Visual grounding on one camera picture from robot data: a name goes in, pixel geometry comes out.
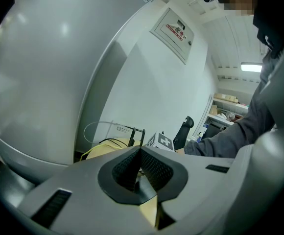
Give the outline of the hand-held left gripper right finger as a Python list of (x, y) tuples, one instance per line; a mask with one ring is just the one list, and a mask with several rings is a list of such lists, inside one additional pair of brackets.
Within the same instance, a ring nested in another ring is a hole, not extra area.
[(161, 200), (159, 210), (169, 217), (167, 227), (149, 235), (228, 235), (226, 219), (235, 201), (237, 159), (180, 155), (153, 147), (141, 148), (173, 170), (164, 190), (173, 196)]

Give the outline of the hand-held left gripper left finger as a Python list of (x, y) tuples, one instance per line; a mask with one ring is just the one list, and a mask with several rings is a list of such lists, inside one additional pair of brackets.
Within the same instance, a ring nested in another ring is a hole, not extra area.
[(33, 189), (18, 209), (32, 218), (57, 191), (71, 193), (64, 207), (50, 225), (61, 235), (149, 235), (156, 230), (140, 208), (115, 202), (103, 192), (97, 176), (108, 161), (124, 154), (117, 150), (68, 166)]

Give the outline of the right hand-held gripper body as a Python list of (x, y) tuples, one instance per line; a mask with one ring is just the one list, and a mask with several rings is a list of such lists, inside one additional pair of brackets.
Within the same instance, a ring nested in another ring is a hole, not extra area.
[(156, 132), (147, 142), (147, 146), (163, 149), (171, 152), (175, 152), (173, 142), (167, 138), (164, 134)]

